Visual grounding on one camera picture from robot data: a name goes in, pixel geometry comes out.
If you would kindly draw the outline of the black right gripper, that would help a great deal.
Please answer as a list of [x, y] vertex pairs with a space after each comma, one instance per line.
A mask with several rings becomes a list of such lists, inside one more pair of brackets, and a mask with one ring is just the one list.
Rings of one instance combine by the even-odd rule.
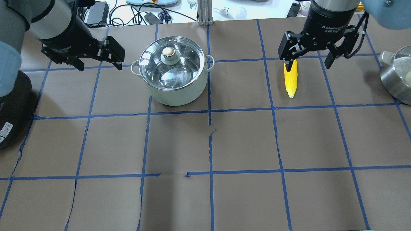
[[[292, 70], [293, 62], [298, 57], [311, 51], [329, 50], [324, 62], [326, 69], [330, 69], [341, 56], [346, 59], [353, 57], [360, 49], [358, 45], [354, 50], [360, 26], [348, 26], [348, 23], [357, 6], [357, 2], [311, 2], [302, 32], [295, 34], [286, 31], [280, 42], [278, 54], [284, 61], [286, 71]], [[342, 37], [344, 40], [337, 47], [335, 43]]]

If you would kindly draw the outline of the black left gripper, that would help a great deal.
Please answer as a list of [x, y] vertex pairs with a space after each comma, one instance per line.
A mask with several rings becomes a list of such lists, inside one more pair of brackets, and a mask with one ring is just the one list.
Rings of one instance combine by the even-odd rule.
[[49, 13], [38, 20], [41, 52], [53, 63], [67, 64], [84, 71], [82, 58], [111, 63], [122, 70], [125, 49], [112, 37], [95, 39], [88, 27], [72, 13]]

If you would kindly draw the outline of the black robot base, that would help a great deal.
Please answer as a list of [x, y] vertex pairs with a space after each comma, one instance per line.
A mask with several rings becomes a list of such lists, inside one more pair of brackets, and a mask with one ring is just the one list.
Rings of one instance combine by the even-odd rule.
[[0, 149], [7, 148], [16, 138], [27, 117], [27, 106], [32, 93], [32, 82], [29, 76], [19, 70], [12, 91], [1, 97]]

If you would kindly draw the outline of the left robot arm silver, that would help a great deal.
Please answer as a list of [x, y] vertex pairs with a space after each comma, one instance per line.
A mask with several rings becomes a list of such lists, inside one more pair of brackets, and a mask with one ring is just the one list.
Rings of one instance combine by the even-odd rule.
[[111, 63], [122, 70], [125, 49], [111, 36], [99, 41], [64, 0], [2, 0], [0, 95], [14, 88], [22, 65], [26, 32], [42, 43], [41, 52], [56, 64], [84, 70], [83, 58]]

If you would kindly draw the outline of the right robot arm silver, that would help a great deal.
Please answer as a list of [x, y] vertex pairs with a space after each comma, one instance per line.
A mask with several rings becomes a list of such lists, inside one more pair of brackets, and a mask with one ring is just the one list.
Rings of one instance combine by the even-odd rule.
[[326, 68], [344, 57], [350, 59], [361, 48], [369, 17], [387, 29], [410, 28], [411, 3], [409, 0], [312, 0], [300, 33], [286, 31], [278, 54], [290, 72], [298, 57], [311, 51], [329, 50]]

